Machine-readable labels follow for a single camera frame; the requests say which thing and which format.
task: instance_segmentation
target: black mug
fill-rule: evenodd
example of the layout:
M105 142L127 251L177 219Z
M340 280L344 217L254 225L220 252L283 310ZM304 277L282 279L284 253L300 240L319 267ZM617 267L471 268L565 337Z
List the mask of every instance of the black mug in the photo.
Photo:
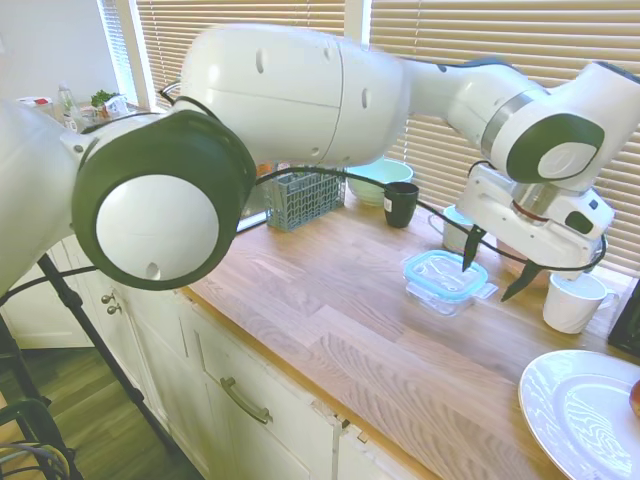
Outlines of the black mug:
M418 203L418 187L409 182L391 182L384 188L384 215L395 228L409 225Z

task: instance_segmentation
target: tripod leg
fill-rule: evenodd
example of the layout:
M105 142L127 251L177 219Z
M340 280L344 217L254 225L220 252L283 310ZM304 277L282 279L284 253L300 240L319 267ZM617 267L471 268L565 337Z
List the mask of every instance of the tripod leg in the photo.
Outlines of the tripod leg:
M22 351L20 350L20 347L18 347L15 339L11 336L9 327L7 327L2 315L0 315L0 360L11 364L11 370L18 382L18 385L20 385L22 394L25 397L35 398L47 405L48 403L51 403L48 402L48 399L45 399L40 395L38 387L33 383L33 379L27 369L27 364L22 356Z
M93 345L96 347L98 352L100 352L100 355L111 369L111 372L118 379L122 388L124 388L129 399L136 407L138 407L138 410L140 410L140 413L142 413L142 416L149 423L158 438L160 438L167 449L176 449L177 446L173 439L165 431L162 425L160 425L160 422L158 422L153 413L151 413L151 410L149 410L145 405L142 392L133 386L114 356L111 354L109 347L104 343L104 340L100 337L100 334L93 326L93 323L89 320L89 317L82 308L82 299L80 298L80 295L74 292L69 285L67 285L67 282L65 282L53 261L46 253L40 260L38 260L38 266L42 269L45 277L47 277L47 280L49 280L55 291L58 293L58 296L60 297L60 300L62 300L64 306L71 311L89 339L93 342Z

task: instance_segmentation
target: cup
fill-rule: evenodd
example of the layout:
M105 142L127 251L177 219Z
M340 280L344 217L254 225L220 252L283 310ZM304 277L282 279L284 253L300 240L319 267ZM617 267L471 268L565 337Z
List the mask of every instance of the cup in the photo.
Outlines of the cup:
M473 227L473 222L458 212L455 205L449 205L442 211L442 214L449 220L462 225L467 230L471 230ZM442 235L442 246L451 252L463 253L464 246L467 243L467 234L444 221L444 227L438 228L438 226L433 223L434 218L436 218L436 215L429 216L429 225Z
M409 225L418 203L418 187L409 182L391 182L384 188L384 216L395 228Z
M547 324L562 333L580 333L596 311L613 305L620 295L594 276L582 273L567 280L554 273L542 315Z

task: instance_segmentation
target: blue container lid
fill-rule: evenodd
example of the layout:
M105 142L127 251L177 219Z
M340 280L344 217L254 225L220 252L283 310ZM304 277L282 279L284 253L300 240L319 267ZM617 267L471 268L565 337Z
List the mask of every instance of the blue container lid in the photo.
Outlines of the blue container lid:
M487 270L473 262L462 271L462 257L444 250L431 250L411 258L404 267L405 278L445 301L461 302L489 279Z

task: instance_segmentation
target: bowl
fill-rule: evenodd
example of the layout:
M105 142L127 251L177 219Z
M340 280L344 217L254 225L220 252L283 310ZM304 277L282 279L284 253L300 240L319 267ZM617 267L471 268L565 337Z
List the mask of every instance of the bowl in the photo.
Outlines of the bowl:
M384 157L369 165L348 168L347 171L382 183L410 182L413 178L413 170L409 165ZM384 204L382 188L352 178L347 179L347 184L351 193L361 202L377 207Z

